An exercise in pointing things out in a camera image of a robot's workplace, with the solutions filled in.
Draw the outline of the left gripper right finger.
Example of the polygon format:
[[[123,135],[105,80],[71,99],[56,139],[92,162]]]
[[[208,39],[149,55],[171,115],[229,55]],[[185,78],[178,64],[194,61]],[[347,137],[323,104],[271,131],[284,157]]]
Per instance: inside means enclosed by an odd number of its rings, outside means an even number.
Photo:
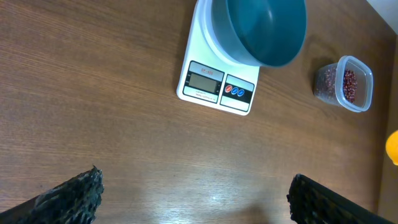
[[[298,224],[392,224],[303,174],[293,178],[287,201]]]

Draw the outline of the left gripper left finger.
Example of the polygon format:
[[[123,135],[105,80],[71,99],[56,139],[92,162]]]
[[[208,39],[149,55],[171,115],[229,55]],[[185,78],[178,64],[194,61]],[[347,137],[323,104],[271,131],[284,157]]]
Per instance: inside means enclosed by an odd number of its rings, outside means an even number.
[[[97,167],[1,213],[2,224],[92,224],[104,192]]]

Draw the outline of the yellow plastic measuring scoop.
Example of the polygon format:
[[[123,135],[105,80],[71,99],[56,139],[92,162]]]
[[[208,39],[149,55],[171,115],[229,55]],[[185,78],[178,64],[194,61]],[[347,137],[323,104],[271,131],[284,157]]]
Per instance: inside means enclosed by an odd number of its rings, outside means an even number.
[[[395,166],[398,166],[398,131],[394,131],[386,141],[386,154]]]

